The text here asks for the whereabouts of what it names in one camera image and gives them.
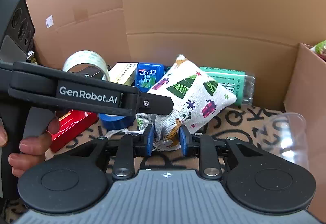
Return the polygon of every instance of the plastic cup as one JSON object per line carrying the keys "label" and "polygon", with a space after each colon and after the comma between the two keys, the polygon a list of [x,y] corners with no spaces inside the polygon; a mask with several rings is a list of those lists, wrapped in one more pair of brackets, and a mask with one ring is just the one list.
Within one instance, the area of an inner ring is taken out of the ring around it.
{"label": "plastic cup", "polygon": [[309,169],[306,120],[298,113],[271,117],[257,132],[257,146]]}

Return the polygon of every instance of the finger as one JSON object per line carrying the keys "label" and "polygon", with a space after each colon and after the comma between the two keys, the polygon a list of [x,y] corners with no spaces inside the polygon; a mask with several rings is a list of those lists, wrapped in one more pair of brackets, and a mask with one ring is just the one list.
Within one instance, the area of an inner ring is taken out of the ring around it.
{"label": "finger", "polygon": [[54,117],[48,125],[48,131],[51,134],[57,134],[60,130],[60,121],[57,117]]}
{"label": "finger", "polygon": [[7,132],[5,131],[4,127],[0,125],[0,147],[6,145],[8,140]]}
{"label": "finger", "polygon": [[23,173],[25,172],[24,170],[19,170],[19,169],[14,168],[14,167],[12,167],[11,171],[12,171],[12,174],[15,175],[18,178],[21,177],[23,175]]}
{"label": "finger", "polygon": [[38,137],[29,137],[22,139],[19,144],[19,149],[25,154],[40,156],[48,150],[51,142],[51,134],[49,132],[45,132]]}
{"label": "finger", "polygon": [[9,164],[19,170],[28,170],[29,168],[43,162],[45,154],[42,156],[33,156],[23,153],[11,153],[8,157]]}

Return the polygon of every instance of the green bottle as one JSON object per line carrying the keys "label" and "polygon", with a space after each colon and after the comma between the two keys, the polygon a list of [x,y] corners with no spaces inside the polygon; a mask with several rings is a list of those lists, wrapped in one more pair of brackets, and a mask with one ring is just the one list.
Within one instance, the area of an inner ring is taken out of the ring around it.
{"label": "green bottle", "polygon": [[254,75],[221,68],[200,67],[200,69],[236,95],[237,101],[234,105],[252,105],[255,90]]}

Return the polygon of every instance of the christmas tree print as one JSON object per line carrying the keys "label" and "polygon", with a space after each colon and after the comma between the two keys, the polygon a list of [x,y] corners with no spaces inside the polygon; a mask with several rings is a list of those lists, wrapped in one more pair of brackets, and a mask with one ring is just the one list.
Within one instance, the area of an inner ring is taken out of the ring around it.
{"label": "christmas tree print", "polygon": [[170,91],[175,96],[179,97],[180,99],[183,99],[183,97],[185,97],[185,94],[193,84],[196,77],[197,77],[196,74],[189,76],[184,80],[181,80],[176,84],[169,86],[167,90]]}
{"label": "christmas tree print", "polygon": [[206,83],[203,83],[205,89],[207,90],[207,92],[209,93],[210,96],[213,96],[217,86],[218,86],[218,82],[216,81],[208,81]]}
{"label": "christmas tree print", "polygon": [[142,119],[137,118],[136,120],[137,120],[137,124],[138,124],[139,126],[144,125],[144,122],[143,122]]}

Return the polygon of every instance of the mentos box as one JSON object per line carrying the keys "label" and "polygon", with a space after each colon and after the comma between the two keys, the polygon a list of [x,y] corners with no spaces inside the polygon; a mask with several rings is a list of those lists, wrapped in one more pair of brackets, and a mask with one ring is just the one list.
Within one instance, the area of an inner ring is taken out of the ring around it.
{"label": "mentos box", "polygon": [[136,71],[136,87],[147,92],[164,75],[164,65],[155,63],[139,63]]}

